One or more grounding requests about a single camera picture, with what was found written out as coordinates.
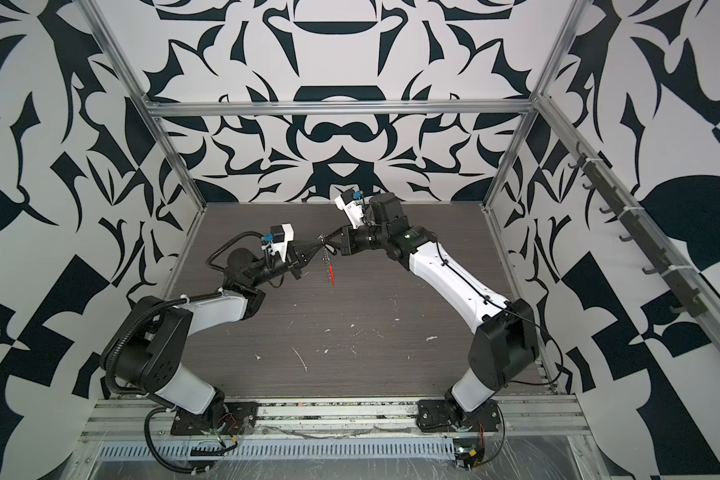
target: red wire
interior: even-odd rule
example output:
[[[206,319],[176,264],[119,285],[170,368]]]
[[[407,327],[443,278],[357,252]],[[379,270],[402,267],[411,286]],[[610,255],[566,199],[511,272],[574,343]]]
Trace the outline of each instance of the red wire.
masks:
[[[226,415],[224,415],[223,417],[220,418],[220,422],[222,422],[224,420],[224,418],[226,418],[226,417],[230,417],[232,420],[235,420],[235,422],[233,424],[231,424],[231,426],[226,430],[226,432],[231,435],[232,434],[231,430],[237,425],[237,420],[235,419],[235,417],[232,416],[231,413],[227,413]]]

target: black and white patterned wall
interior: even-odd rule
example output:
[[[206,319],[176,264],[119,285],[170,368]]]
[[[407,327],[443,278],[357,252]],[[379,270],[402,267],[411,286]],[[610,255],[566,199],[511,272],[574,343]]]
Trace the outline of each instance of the black and white patterned wall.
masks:
[[[720,2],[595,0],[551,93],[720,294]],[[720,354],[571,162],[538,120],[494,206],[564,387],[613,478],[720,478]]]
[[[287,115],[163,121],[208,201],[327,201],[354,187],[482,200],[518,114]]]
[[[570,0],[106,0],[154,101],[528,98]],[[516,115],[173,119],[208,201],[482,200]]]
[[[570,0],[98,3],[144,91],[160,101],[527,98],[570,6]]]
[[[70,0],[0,0],[0,478],[71,453],[196,214]]]

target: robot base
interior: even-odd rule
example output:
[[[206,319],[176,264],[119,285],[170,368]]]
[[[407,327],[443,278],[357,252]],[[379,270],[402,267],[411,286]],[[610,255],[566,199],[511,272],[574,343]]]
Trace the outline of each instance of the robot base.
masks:
[[[224,402],[229,413],[225,418],[222,435],[238,435],[244,427],[256,426],[256,414],[259,411],[258,402]],[[205,424],[198,422],[190,415],[177,414],[170,428],[172,436],[206,435],[202,430]]]
[[[498,432],[501,427],[496,402],[487,400],[469,414],[451,399],[419,400],[416,426],[422,432],[477,432],[480,425],[486,432]]]

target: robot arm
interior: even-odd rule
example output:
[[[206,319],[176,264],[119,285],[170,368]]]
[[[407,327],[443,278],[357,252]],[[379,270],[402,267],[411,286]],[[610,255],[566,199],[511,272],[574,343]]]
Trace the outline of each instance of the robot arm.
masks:
[[[362,196],[350,190],[335,203],[352,222],[342,228],[340,245],[336,243],[342,255],[384,249],[432,285],[474,334],[470,368],[448,392],[454,422],[479,408],[538,358],[530,306],[523,300],[510,303],[493,292],[451,258],[436,235],[422,226],[410,226],[397,197],[379,194],[364,205]]]
[[[288,272],[300,278],[302,268],[323,248],[340,250],[342,255],[385,250],[432,285],[467,323],[474,334],[470,368],[446,395],[454,424],[538,357],[528,304],[522,300],[509,304],[451,258],[436,235],[422,226],[410,226],[393,194],[376,195],[365,204],[362,196],[349,191],[336,199],[336,205],[351,224],[317,240],[294,240],[289,224],[272,227],[268,235],[245,232],[231,239],[206,262],[224,273],[222,287],[215,293],[166,302],[149,296],[135,304],[101,356],[110,390],[146,396],[179,409],[208,431],[216,430],[225,413],[224,394],[181,364],[186,338],[223,322],[250,318],[264,300],[259,285]],[[261,239],[261,257],[238,248],[228,255],[225,266],[213,263],[245,236]],[[135,387],[120,386],[115,377]]]

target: gray wooden tabletop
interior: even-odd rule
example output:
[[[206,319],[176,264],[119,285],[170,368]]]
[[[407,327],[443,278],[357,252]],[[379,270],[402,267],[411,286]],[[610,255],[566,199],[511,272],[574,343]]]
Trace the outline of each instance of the gray wooden tabletop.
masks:
[[[507,297],[509,286],[476,204],[405,204],[411,225],[422,225],[460,264]],[[173,288],[173,296],[211,292],[222,275],[205,267],[216,248],[244,230],[269,233],[290,223],[295,238],[311,240],[347,223],[327,204],[211,204]],[[248,238],[236,246],[259,253]],[[226,255],[218,259],[224,264]],[[336,285],[322,255],[295,280],[288,275],[251,319],[198,332],[182,361],[228,396],[441,395],[468,368],[472,335],[435,290],[380,250],[331,257]],[[518,379],[540,381],[532,365]],[[511,384],[502,393],[544,393]]]

